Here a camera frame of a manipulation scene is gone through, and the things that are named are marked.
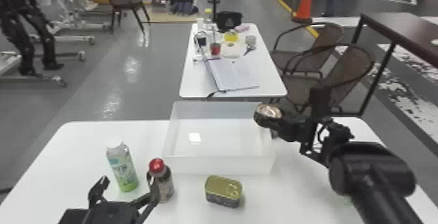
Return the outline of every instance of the yellow floor line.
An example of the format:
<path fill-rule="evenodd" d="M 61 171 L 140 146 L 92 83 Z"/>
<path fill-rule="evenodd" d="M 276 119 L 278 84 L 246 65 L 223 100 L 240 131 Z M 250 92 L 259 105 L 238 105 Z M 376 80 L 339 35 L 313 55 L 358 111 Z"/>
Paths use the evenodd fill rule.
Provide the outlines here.
<path fill-rule="evenodd" d="M 290 8 L 284 1 L 282 1 L 282 0 L 276 0 L 277 2 L 279 2 L 279 4 L 283 7 L 283 8 L 285 8 L 289 13 L 291 13 L 292 14 L 292 16 L 296 16 L 297 15 L 297 13 L 296 12 L 294 12 L 293 10 L 292 10 L 292 8 Z M 313 36 L 313 37 L 315 37 L 315 38 L 317 38 L 318 37 L 318 32 L 313 28 L 313 27 L 306 27 L 306 29 L 307 29 L 307 31 Z"/>

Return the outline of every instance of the small glass bottle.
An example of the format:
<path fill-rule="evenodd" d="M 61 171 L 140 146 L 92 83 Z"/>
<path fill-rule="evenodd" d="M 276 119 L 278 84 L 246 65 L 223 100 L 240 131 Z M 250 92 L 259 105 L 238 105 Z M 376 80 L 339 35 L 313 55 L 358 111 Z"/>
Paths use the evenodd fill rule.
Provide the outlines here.
<path fill-rule="evenodd" d="M 160 203 L 168 201 L 175 189 L 173 188 L 172 173 L 170 168 L 164 164 L 160 158 L 155 158 L 149 162 L 149 171 L 146 174 L 147 181 L 150 183 L 154 180 L 158 181 L 158 189 L 160 190 Z"/>
<path fill-rule="evenodd" d="M 134 190 L 138 186 L 138 177 L 128 146 L 120 139 L 110 139 L 106 142 L 106 146 L 106 157 L 120 190 L 122 192 Z"/>

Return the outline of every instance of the traffic cone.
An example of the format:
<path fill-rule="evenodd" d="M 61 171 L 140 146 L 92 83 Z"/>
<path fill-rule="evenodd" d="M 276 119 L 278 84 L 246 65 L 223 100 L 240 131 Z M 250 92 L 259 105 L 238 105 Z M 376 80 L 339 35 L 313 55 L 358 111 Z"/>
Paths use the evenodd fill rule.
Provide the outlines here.
<path fill-rule="evenodd" d="M 311 23 L 312 17 L 310 13 L 312 11 L 312 0 L 301 0 L 300 7 L 296 16 L 292 16 L 292 21 L 297 23 Z"/>

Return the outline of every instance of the black bag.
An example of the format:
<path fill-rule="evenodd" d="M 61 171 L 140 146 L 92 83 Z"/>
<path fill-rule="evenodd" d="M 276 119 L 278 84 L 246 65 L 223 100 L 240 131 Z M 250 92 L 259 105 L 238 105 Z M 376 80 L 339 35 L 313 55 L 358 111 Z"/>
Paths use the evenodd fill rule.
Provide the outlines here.
<path fill-rule="evenodd" d="M 242 24 L 242 13 L 240 12 L 219 12 L 216 16 L 218 29 L 234 29 Z"/>

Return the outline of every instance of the open notebook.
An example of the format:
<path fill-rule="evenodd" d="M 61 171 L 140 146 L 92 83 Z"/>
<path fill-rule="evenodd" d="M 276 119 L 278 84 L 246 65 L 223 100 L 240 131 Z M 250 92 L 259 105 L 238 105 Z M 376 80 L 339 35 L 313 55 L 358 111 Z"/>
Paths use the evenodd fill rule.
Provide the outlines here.
<path fill-rule="evenodd" d="M 205 62 L 219 91 L 237 91 L 259 87 L 251 76 L 245 60 L 232 62 L 227 59 Z"/>

